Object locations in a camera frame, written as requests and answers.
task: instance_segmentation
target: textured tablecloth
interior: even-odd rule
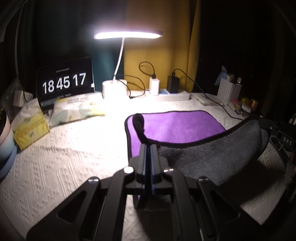
[[[0,184],[0,206],[25,237],[28,230],[91,176],[105,178],[128,164],[125,119],[135,113],[173,110],[205,110],[225,129],[239,121],[231,119],[219,106],[205,107],[196,99],[179,102],[149,102],[146,98],[106,102],[106,116],[55,127],[51,132],[19,153]],[[228,108],[232,116],[237,116]],[[277,152],[269,144],[259,159],[266,169],[283,172]],[[245,201],[241,207],[259,223],[263,223],[285,190],[283,178]],[[155,214],[133,208],[132,196],[127,198],[122,240],[155,239],[156,223],[165,223],[167,213]],[[169,235],[157,235],[166,240]]]

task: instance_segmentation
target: gray cloth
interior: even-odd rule
[[[258,159],[268,140],[268,132],[259,127],[257,120],[250,120],[219,139],[187,148],[161,146],[158,154],[185,176],[195,179],[206,176],[220,186],[238,175],[251,160]],[[163,210],[168,203],[167,196],[155,196],[145,210]]]

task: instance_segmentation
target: lamp base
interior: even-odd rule
[[[103,82],[103,99],[121,99],[127,96],[127,87],[117,80],[106,80]]]

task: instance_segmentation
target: purple cloth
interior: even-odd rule
[[[145,136],[160,142],[195,142],[225,131],[225,128],[214,117],[200,110],[142,115],[145,121]],[[133,116],[130,116],[126,120],[126,129],[129,132],[127,135],[130,136],[128,148],[131,148],[131,156],[133,157],[139,155],[141,142],[133,127],[132,119]]]

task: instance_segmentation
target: woven plastic basket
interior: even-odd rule
[[[218,97],[222,101],[228,103],[239,97],[241,88],[242,88],[241,84],[233,84],[227,80],[221,79],[219,90],[218,90]]]

